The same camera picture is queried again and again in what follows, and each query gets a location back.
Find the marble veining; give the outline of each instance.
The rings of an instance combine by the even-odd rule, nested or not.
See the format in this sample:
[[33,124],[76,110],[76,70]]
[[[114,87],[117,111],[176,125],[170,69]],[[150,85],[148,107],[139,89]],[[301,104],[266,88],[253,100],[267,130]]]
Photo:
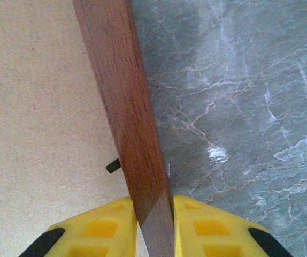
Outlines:
[[133,0],[173,193],[307,256],[307,0]]

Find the wood grain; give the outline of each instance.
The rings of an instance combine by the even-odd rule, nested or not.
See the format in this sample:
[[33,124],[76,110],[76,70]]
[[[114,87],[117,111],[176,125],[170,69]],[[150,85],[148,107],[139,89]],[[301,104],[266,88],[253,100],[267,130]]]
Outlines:
[[73,0],[149,255],[174,256],[173,208],[129,0]]

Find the wooden plank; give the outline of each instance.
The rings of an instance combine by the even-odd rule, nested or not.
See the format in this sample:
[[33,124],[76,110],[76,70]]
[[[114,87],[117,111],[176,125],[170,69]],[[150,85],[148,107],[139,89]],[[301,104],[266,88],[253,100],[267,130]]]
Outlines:
[[129,0],[73,0],[149,255],[174,256],[173,207]]

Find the wooden edge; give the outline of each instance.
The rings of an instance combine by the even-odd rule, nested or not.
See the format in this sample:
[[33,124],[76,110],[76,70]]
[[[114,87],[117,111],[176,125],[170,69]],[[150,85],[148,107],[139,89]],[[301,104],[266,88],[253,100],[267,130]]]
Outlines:
[[174,256],[173,205],[129,0],[73,0],[150,256]]

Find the beige particle board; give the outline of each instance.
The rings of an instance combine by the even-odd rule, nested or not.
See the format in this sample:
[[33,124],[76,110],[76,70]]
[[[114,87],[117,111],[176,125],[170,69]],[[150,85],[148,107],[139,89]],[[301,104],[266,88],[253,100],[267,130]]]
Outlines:
[[0,1],[0,256],[128,195],[115,158],[72,3]]

